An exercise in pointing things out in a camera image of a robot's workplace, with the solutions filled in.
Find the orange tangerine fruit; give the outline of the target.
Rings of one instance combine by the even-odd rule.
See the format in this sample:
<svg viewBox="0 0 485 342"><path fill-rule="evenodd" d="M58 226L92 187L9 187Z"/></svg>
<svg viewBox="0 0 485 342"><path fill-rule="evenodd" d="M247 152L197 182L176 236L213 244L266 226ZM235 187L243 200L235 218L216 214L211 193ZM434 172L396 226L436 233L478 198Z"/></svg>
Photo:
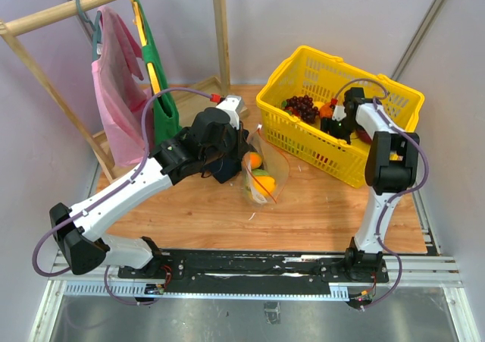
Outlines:
<svg viewBox="0 0 485 342"><path fill-rule="evenodd" d="M257 152L249 153L249 167L251 170L260 169L263 166L263 158Z"/></svg>

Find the clear zip top bag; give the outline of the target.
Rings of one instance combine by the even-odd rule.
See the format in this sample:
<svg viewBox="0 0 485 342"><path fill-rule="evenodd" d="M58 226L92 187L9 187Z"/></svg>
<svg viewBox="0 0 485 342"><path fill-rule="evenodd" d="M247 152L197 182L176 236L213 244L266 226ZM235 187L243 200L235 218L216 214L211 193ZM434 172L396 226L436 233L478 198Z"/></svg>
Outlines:
<svg viewBox="0 0 485 342"><path fill-rule="evenodd" d="M263 134L263 129L263 126L259 124L255 131L249 134L247 142L250 150L243 156L242 159L242 184L249 201L251 200L246 192L246 174L251 173L252 171L249 167L250 152L257 152L263 158L263 166L261 168L268 171L269 175L272 176L277 183L277 187L273 192L272 198L267 202L258 204L251 201L259 206L277 204L278 199L280 198L280 195L289 179L289 162L284 154L266 139Z"/></svg>

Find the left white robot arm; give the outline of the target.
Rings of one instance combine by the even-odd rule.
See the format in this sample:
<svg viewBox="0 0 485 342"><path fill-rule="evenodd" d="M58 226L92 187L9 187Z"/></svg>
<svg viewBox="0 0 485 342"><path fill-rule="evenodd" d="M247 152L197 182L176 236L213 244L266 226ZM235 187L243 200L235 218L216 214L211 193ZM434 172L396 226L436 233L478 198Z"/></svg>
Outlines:
<svg viewBox="0 0 485 342"><path fill-rule="evenodd" d="M162 254L149 237L129 239L107 229L140 203L194 174L210 171L224 183L241 169L249 151L233 99L198 113L189 127L165 140L103 191L74 206L58 203L49 215L69 270L84 275L105 266L130 267L146 278L162 269Z"/></svg>

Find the yellow bell pepper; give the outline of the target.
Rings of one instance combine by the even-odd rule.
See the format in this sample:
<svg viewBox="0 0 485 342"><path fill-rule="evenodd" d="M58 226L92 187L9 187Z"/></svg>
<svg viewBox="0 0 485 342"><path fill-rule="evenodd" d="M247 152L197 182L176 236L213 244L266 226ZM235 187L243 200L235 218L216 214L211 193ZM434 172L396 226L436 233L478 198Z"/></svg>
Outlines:
<svg viewBox="0 0 485 342"><path fill-rule="evenodd" d="M253 187L262 196L271 196L276 190L277 183L275 179L269 175L260 175L253 178Z"/></svg>

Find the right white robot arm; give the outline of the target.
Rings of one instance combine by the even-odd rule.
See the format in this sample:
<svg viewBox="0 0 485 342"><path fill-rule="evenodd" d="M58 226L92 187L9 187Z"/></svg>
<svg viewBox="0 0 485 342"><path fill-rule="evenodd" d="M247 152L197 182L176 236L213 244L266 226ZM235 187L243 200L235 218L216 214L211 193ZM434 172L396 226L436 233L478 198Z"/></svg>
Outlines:
<svg viewBox="0 0 485 342"><path fill-rule="evenodd" d="M330 135L351 143L363 130L371 139L365 165L369 186L365 215L342 260L330 266L332 279L353 282L385 281L384 238L394 209L415 184L419 136L405 132L383 112L381 101L368 99L361 87L345 91L342 105L329 120Z"/></svg>

